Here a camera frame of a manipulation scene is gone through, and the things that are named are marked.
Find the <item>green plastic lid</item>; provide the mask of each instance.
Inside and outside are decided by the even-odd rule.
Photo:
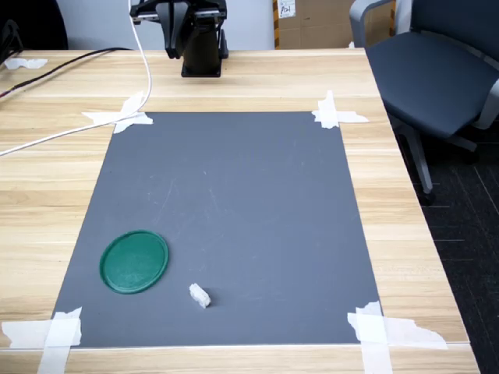
[[[128,232],[116,238],[101,257],[101,278],[113,291],[135,294],[155,284],[168,264],[165,240],[151,231]]]

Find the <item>office chair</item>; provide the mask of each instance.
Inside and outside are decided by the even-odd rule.
[[[366,13],[391,0],[356,0],[350,9],[355,46],[366,47]],[[402,6],[410,17],[406,32]],[[499,1],[397,0],[397,34],[367,48],[395,132],[409,144],[426,202],[434,198],[420,133],[474,152],[456,135],[467,125],[488,129],[499,115]]]

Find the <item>black cable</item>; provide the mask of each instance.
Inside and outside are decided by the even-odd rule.
[[[74,62],[77,62],[77,61],[79,61],[79,60],[81,60],[83,58],[90,57],[90,56],[93,56],[93,55],[98,55],[100,53],[113,52],[113,51],[131,51],[131,50],[128,49],[128,48],[115,47],[115,48],[105,48],[105,49],[99,49],[98,51],[88,52],[85,55],[81,55],[79,57],[74,58],[73,60],[69,60],[69,61],[64,62],[63,64],[61,64],[61,65],[53,68],[49,72],[46,72],[45,74],[42,74],[41,76],[37,76],[37,77],[35,77],[33,79],[29,79],[29,80],[26,80],[24,82],[16,84],[10,90],[7,90],[7,91],[5,91],[3,93],[0,93],[0,98],[2,98],[4,96],[7,96],[8,94],[11,94],[15,90],[18,90],[19,88],[23,88],[25,86],[28,86],[31,83],[35,83],[35,82],[37,82],[40,79],[43,79],[43,78],[45,78],[47,76],[50,76],[51,74],[57,72],[58,70],[64,68],[65,66],[73,64]]]

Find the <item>masking tape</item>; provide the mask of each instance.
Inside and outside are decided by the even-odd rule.
[[[448,349],[442,336],[418,327],[412,319],[383,317],[379,302],[348,313],[347,320],[360,341],[366,374],[393,373],[389,346]]]
[[[87,116],[88,118],[94,121],[94,124],[97,123],[113,123],[115,122],[115,131],[114,134],[118,134],[122,131],[125,131],[131,125],[152,125],[152,118],[147,117],[145,113],[137,112],[134,116],[119,120],[125,115],[131,113],[134,108],[138,108],[140,106],[140,102],[142,101],[143,91],[137,92],[132,95],[129,99],[127,99],[122,106],[122,110],[120,112],[82,112],[82,115]]]
[[[43,349],[38,374],[64,374],[71,346],[80,345],[81,308],[57,312],[47,321],[2,323],[11,348]]]
[[[35,58],[32,60],[26,60],[25,58],[9,58],[5,60],[5,66],[8,70],[16,70],[21,66],[24,66],[26,69],[39,69],[48,62],[45,58]]]
[[[336,111],[333,91],[328,91],[325,100],[318,102],[319,110],[313,111],[315,122],[321,122],[324,129],[339,127],[339,122],[343,123],[364,123],[369,122],[366,117],[358,115],[354,111]]]

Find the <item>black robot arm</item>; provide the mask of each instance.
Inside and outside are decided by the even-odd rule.
[[[161,24],[168,57],[184,57],[182,76],[221,75],[221,60],[228,57],[221,29],[225,0],[141,0],[130,16],[135,24]]]

